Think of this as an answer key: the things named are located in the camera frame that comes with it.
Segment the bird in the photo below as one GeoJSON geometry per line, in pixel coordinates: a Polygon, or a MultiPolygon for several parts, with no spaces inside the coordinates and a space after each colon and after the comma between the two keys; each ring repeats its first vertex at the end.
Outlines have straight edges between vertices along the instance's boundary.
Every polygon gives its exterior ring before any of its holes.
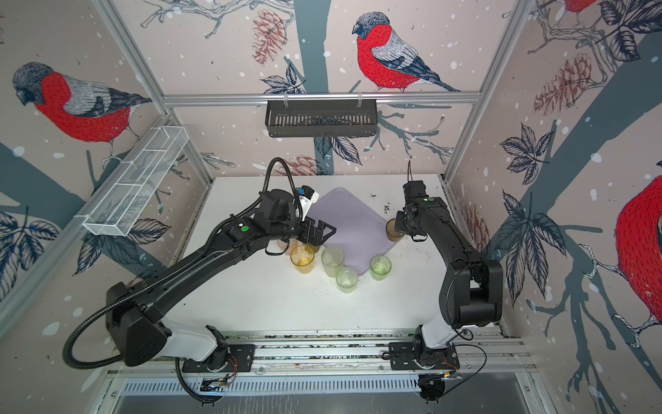
{"type": "Polygon", "coordinates": [[[618,265],[609,266],[597,262],[589,250],[595,274],[595,266],[600,266],[621,275],[632,291],[650,310],[650,316],[640,327],[633,327],[618,314],[613,315],[628,328],[634,342],[632,348],[639,348],[639,335],[644,329],[662,325],[662,176],[658,176],[632,200],[618,215],[616,221],[616,251],[618,265]]]}
{"type": "Polygon", "coordinates": [[[372,11],[360,16],[352,34],[357,35],[359,67],[377,85],[375,92],[385,87],[404,91],[409,85],[419,83],[458,92],[442,82],[418,56],[416,49],[398,36],[384,13],[372,11]]]}
{"type": "Polygon", "coordinates": [[[152,102],[136,93],[55,72],[39,62],[21,66],[14,73],[13,85],[24,106],[34,103],[37,110],[70,137],[108,142],[111,154],[101,161],[102,167],[109,160],[120,160],[113,154],[113,140],[125,129],[131,130],[129,119],[136,108],[152,102]]]}

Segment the red bird breast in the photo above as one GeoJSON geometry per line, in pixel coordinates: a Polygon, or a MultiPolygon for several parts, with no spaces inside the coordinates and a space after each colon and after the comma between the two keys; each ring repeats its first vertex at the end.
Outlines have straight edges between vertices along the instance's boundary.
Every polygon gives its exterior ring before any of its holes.
{"type": "Polygon", "coordinates": [[[46,103],[35,107],[72,138],[88,142],[110,142],[128,126],[130,108],[122,108],[97,118],[77,117],[67,113],[64,105],[71,99],[71,90],[59,73],[46,76],[41,86],[46,103]]]}
{"type": "Polygon", "coordinates": [[[402,89],[418,81],[419,78],[391,70],[379,63],[372,55],[372,48],[388,43],[391,31],[391,26],[379,25],[368,34],[365,40],[357,38],[359,68],[378,87],[402,89]]]}
{"type": "Polygon", "coordinates": [[[618,267],[659,321],[662,321],[661,217],[662,176],[659,176],[623,207],[616,223],[618,267]]]}

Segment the metal vent grate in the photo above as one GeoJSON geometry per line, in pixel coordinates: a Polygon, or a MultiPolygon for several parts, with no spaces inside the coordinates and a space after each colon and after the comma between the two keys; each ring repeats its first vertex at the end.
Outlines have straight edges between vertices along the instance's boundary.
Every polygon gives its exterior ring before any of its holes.
{"type": "MultiPolygon", "coordinates": [[[[200,392],[200,385],[205,379],[198,377],[186,379],[189,387],[200,392]]],[[[320,394],[320,393],[361,393],[361,392],[419,392],[418,375],[410,374],[370,374],[340,376],[275,376],[275,377],[237,377],[235,382],[220,392],[201,392],[201,394],[281,395],[281,394],[320,394]]],[[[177,378],[128,378],[124,383],[122,395],[183,395],[186,394],[177,378]]]]}
{"type": "Polygon", "coordinates": [[[265,120],[269,135],[283,136],[373,136],[377,133],[377,101],[336,99],[291,101],[287,106],[270,101],[265,120]]]}

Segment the white snow dot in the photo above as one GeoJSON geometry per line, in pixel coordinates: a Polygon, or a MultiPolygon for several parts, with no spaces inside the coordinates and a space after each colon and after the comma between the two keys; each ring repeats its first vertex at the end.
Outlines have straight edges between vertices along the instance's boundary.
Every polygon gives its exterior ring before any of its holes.
{"type": "Polygon", "coordinates": [[[42,331],[42,335],[53,336],[58,332],[58,329],[60,329],[60,323],[53,322],[44,328],[44,330],[42,331]]]}

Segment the mounting plate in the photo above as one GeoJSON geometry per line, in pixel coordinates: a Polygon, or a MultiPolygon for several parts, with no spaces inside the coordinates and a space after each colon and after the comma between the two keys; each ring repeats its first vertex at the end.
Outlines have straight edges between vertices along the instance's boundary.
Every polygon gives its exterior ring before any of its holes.
{"type": "MultiPolygon", "coordinates": [[[[241,344],[241,345],[230,345],[228,347],[228,357],[233,356],[237,358],[239,367],[237,372],[250,372],[251,365],[253,364],[253,355],[255,354],[255,345],[251,344],[241,344]]],[[[184,366],[181,368],[182,372],[186,373],[204,373],[209,374],[211,371],[207,369],[207,365],[204,362],[197,362],[194,360],[185,360],[184,366]]],[[[233,372],[234,366],[228,362],[221,368],[219,371],[214,372],[233,372]]]]}

